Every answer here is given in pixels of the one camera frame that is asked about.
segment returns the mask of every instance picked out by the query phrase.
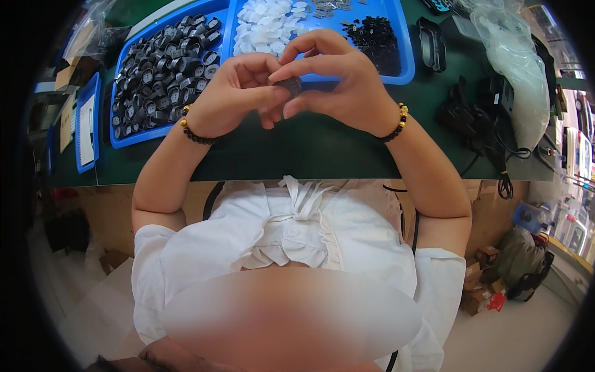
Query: woman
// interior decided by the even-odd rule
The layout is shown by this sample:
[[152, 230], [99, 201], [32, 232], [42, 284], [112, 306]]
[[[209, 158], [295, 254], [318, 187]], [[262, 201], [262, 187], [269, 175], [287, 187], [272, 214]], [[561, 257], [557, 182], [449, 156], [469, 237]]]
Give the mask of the woman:
[[[306, 58], [294, 60], [302, 52]], [[332, 93], [307, 91], [289, 102], [289, 91], [272, 85], [308, 73], [342, 81]], [[379, 139], [388, 139], [403, 115], [372, 62], [331, 30], [297, 37], [279, 59], [259, 53], [228, 59], [187, 113], [186, 126], [175, 125], [151, 156], [134, 189], [134, 325], [148, 346], [138, 358], [93, 368], [236, 370], [172, 342], [160, 320], [165, 305], [193, 283], [227, 273], [315, 267], [381, 278], [413, 298], [424, 321], [393, 370], [438, 371], [461, 297], [471, 228], [471, 206], [454, 166], [411, 116], [386, 142], [420, 214], [415, 257], [397, 232], [398, 201], [381, 180], [302, 185], [286, 176], [278, 184], [226, 183], [209, 220], [187, 226], [180, 207], [210, 145], [189, 140], [184, 128], [212, 139], [254, 109], [265, 129], [281, 114], [313, 111]], [[389, 357], [348, 369], [385, 370]]]

